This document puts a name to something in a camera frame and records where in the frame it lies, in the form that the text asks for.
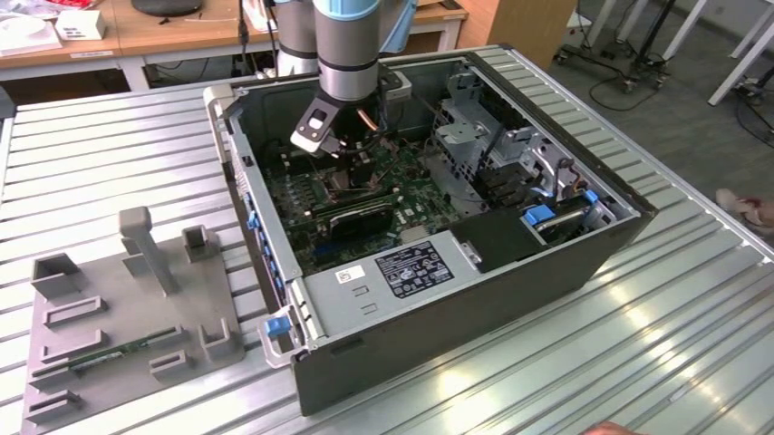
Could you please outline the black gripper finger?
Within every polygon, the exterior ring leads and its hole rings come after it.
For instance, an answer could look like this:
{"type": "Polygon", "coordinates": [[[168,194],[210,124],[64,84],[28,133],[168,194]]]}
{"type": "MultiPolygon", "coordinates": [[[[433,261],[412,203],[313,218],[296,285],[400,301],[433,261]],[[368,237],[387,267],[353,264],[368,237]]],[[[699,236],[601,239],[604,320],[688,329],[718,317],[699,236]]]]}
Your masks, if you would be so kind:
{"type": "Polygon", "coordinates": [[[363,189],[371,180],[371,160],[359,155],[344,156],[336,168],[336,188],[363,189]]]}

